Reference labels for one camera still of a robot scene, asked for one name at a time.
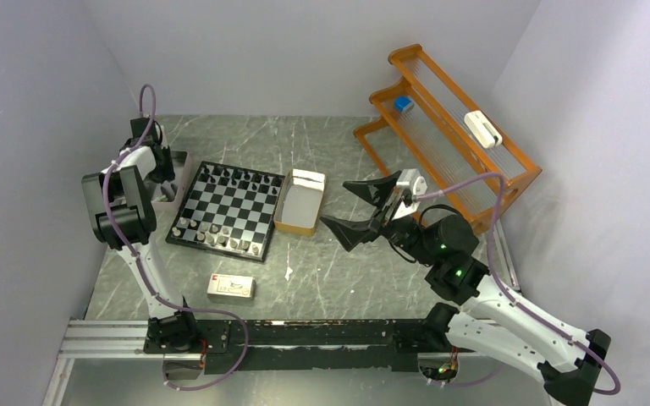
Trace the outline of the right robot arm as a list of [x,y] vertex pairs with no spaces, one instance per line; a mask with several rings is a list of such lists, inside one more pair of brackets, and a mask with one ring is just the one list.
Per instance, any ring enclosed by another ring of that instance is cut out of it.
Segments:
[[407,261],[427,267],[426,282],[439,297],[421,328],[429,348],[484,354],[531,376],[563,405],[590,403],[608,369],[608,334],[571,326],[506,286],[492,262],[474,257],[478,239],[461,210],[449,207],[431,225],[416,219],[423,201],[443,196],[427,190],[418,170],[344,186],[373,213],[359,222],[323,215],[322,223],[345,250],[385,238]]

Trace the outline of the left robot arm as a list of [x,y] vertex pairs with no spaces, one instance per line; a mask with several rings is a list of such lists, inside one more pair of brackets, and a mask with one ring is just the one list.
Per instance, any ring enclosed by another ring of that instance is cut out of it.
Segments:
[[201,329],[157,250],[157,216],[146,187],[148,179],[160,185],[174,180],[171,149],[153,118],[134,118],[130,127],[131,138],[109,167],[81,179],[85,204],[96,238],[126,262],[146,299],[147,343],[183,353],[197,346]]

